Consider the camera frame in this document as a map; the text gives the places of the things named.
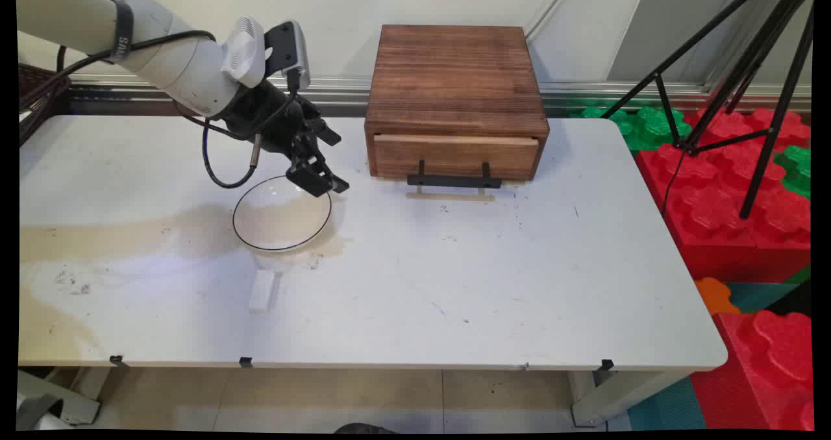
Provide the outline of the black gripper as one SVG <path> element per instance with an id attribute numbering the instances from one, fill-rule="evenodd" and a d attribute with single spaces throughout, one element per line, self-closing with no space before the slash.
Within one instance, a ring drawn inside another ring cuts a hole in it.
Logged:
<path id="1" fill-rule="evenodd" d="M 341 136 L 321 118 L 321 111 L 303 96 L 289 96 L 272 82 L 262 81 L 243 92 L 227 110 L 227 129 L 243 136 L 259 129 L 261 148 L 289 158 L 286 177 L 313 197 L 334 191 L 341 194 L 349 183 L 332 173 L 319 148 L 319 141 L 334 147 Z M 300 130 L 311 130 L 312 139 L 294 139 Z"/>

